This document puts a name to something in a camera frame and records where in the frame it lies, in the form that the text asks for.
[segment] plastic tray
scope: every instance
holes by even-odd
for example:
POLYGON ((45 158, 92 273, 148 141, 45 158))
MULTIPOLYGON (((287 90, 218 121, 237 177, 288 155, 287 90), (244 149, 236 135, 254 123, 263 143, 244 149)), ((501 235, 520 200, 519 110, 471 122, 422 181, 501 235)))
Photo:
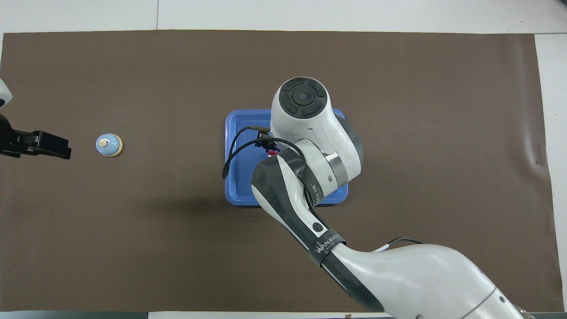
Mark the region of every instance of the plastic tray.
MULTIPOLYGON (((337 109, 333 109, 333 111, 344 118, 341 111, 337 109)), ((238 130, 249 125, 270 127, 270 118, 270 110, 235 110, 230 112, 225 120, 225 161, 229 156, 230 144, 238 130)), ((234 149, 247 141, 254 140, 257 134, 257 131, 251 129, 244 131, 238 137, 234 149)), ((250 181, 256 164, 266 157, 267 154, 264 149, 251 145, 232 159, 229 175, 225 180, 225 196, 231 204, 238 206, 258 205, 252 193, 250 181)), ((325 197, 321 204, 338 204, 345 200, 348 192, 348 184, 345 184, 325 197)))

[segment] circular cap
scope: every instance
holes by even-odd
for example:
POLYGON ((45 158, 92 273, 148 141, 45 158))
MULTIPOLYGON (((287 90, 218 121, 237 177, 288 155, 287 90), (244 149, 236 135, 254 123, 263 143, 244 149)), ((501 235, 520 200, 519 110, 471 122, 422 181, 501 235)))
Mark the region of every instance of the circular cap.
POLYGON ((107 157, 117 156, 122 151, 122 139, 114 134, 102 134, 96 139, 96 150, 107 157))
POLYGON ((280 106, 292 117, 309 119, 327 105, 325 87, 317 80, 297 77, 285 82, 280 90, 280 106))

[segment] brown paper backdrop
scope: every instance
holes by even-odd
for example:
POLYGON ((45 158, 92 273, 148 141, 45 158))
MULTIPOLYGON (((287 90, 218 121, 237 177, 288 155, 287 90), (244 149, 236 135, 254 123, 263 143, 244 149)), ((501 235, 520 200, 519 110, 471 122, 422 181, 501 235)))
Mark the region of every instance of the brown paper backdrop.
POLYGON ((131 31, 5 34, 16 129, 71 160, 0 158, 1 310, 356 312, 284 228, 224 197, 223 125, 322 81, 362 174, 323 219, 357 250, 460 250, 516 304, 562 310, 532 35, 131 31), (112 132, 122 154, 95 140, 112 132))

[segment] black button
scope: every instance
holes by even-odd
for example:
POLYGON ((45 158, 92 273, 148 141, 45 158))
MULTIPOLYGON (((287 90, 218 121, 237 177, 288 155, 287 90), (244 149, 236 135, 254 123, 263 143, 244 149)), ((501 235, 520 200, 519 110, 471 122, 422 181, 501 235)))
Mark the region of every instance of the black button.
POLYGON ((325 89, 323 88, 323 86, 313 80, 310 80, 307 84, 309 84, 309 86, 311 86, 313 89, 315 89, 315 92, 317 92, 317 96, 319 96, 320 98, 324 98, 326 96, 325 94, 325 89))
POLYGON ((301 114, 304 116, 313 115, 319 112, 319 110, 321 110, 322 108, 323 108, 323 102, 321 102, 321 100, 317 100, 312 105, 302 108, 301 114))
POLYGON ((323 230, 323 226, 317 222, 313 223, 313 230, 316 232, 320 232, 323 230))
POLYGON ((291 100, 289 95, 281 95, 280 100, 282 102, 282 106, 286 108, 290 113, 296 114, 299 110, 299 106, 291 100))
POLYGON ((309 105, 315 99, 315 90, 309 85, 298 85, 291 92, 291 99, 301 106, 309 105))
POLYGON ((294 87, 303 84, 305 82, 305 78, 293 78, 282 85, 283 91, 291 91, 294 87))

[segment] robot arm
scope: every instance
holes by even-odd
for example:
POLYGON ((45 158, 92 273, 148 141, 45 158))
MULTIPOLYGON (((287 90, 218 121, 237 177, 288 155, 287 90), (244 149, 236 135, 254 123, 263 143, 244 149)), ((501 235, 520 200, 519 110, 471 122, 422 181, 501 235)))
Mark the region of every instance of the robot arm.
POLYGON ((12 100, 12 93, 10 93, 10 90, 8 90, 8 87, 6 86, 4 81, 0 79, 0 108, 8 104, 8 102, 11 100, 12 100))
MULTIPOLYGON (((12 93, 0 79, 0 110, 12 100, 12 93)), ((12 129, 10 122, 0 114, 0 154, 19 158, 25 155, 49 155, 71 158, 69 141, 44 131, 24 132, 12 129)))
POLYGON ((370 253, 353 250, 312 209, 356 177, 362 144, 337 118, 325 87, 312 78, 293 78, 272 104, 274 137, 294 143, 261 161, 252 192, 354 300, 398 319, 521 319, 498 288, 463 254, 438 245, 413 245, 370 253))

